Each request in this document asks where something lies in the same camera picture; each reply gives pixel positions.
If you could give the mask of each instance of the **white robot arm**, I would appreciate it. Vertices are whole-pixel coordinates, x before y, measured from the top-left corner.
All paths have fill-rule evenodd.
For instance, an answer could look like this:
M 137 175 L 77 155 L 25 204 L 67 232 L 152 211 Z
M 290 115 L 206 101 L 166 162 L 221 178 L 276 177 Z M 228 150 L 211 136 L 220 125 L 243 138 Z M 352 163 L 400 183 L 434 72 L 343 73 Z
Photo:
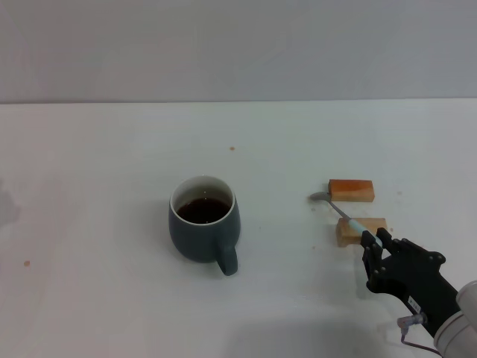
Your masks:
M 440 326 L 434 345 L 445 358 L 477 357 L 477 281 L 464 286 L 456 301 L 461 311 Z

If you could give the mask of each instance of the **mug handle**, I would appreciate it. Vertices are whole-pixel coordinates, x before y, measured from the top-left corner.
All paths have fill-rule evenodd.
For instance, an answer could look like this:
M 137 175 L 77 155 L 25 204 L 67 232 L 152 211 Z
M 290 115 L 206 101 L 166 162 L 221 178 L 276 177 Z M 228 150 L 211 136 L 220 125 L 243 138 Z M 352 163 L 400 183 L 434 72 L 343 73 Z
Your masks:
M 236 248 L 233 245 L 225 245 L 221 240 L 218 240 L 217 263 L 224 275 L 230 276 L 235 274 L 239 267 Z

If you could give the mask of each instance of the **block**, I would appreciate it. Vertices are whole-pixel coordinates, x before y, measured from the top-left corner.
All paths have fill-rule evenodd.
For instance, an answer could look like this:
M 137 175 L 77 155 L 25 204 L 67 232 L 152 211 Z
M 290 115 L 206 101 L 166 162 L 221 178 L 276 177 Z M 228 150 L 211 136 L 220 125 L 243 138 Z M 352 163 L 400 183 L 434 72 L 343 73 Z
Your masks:
M 354 218 L 357 222 L 364 225 L 370 233 L 376 235 L 376 231 L 383 227 L 388 229 L 386 224 L 386 219 L 384 218 Z M 344 248 L 350 244 L 360 245 L 361 244 L 361 234 L 354 231 L 344 220 L 340 218 L 338 224 L 336 225 L 336 242 L 340 248 Z
M 328 192 L 332 201 L 364 201 L 374 200 L 374 188 L 371 180 L 331 179 Z

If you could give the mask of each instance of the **cable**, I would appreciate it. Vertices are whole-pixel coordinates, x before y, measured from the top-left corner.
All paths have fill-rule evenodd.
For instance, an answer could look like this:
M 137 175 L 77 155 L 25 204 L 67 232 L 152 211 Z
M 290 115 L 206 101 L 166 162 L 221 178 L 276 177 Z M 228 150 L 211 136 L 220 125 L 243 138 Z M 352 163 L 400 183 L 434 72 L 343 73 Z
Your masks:
M 432 348 L 429 348 L 429 347 L 424 347 L 423 345 L 416 345 L 415 343 L 406 342 L 404 340 L 404 337 L 405 336 L 402 334 L 401 335 L 401 343 L 403 343 L 404 345 L 409 345 L 409 346 L 414 347 L 414 348 L 420 348 L 420 349 L 423 349 L 425 351 L 436 353 L 439 357 L 441 357 L 440 353 L 438 351 L 436 351 L 435 349 L 432 349 Z

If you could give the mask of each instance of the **mug rim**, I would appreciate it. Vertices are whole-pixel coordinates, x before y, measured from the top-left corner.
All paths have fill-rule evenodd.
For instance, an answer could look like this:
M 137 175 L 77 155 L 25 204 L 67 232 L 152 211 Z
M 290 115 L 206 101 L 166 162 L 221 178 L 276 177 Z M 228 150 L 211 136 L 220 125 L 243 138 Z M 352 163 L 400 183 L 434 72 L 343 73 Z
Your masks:
M 218 180 L 218 181 L 221 181 L 229 190 L 230 192 L 232 193 L 232 205 L 230 205 L 230 209 L 229 211 L 227 211 L 227 214 L 225 214 L 224 216 L 222 216 L 219 220 L 215 221 L 215 222 L 208 222 L 206 224 L 196 224 L 195 222 L 188 222 L 187 220 L 181 218 L 179 216 L 179 214 L 177 214 L 176 210 L 174 209 L 174 205 L 172 205 L 172 198 L 174 197 L 174 194 L 176 193 L 176 191 L 186 182 L 188 182 L 189 180 L 192 180 L 192 179 L 196 179 L 196 178 L 211 178 L 211 179 L 215 179 L 215 180 Z M 227 184 L 225 181 L 223 181 L 222 179 L 220 178 L 217 178 L 217 177 L 213 177 L 211 175 L 196 175 L 195 177 L 190 177 L 188 179 L 185 179 L 183 181 L 181 181 L 177 186 L 176 188 L 174 189 L 174 191 L 172 192 L 171 194 L 171 197 L 169 198 L 169 207 L 171 208 L 172 212 L 174 213 L 174 215 L 176 216 L 176 218 L 178 218 L 179 220 L 185 222 L 186 224 L 190 224 L 190 225 L 194 225 L 194 226 L 210 226 L 210 225 L 215 225 L 215 224 L 218 224 L 219 222 L 221 222 L 222 220 L 225 220 L 226 217 L 228 217 L 228 215 L 230 215 L 230 213 L 232 212 L 233 208 L 235 207 L 236 205 L 236 194 L 234 193 L 234 191 L 232 190 L 232 188 L 230 187 L 229 184 Z

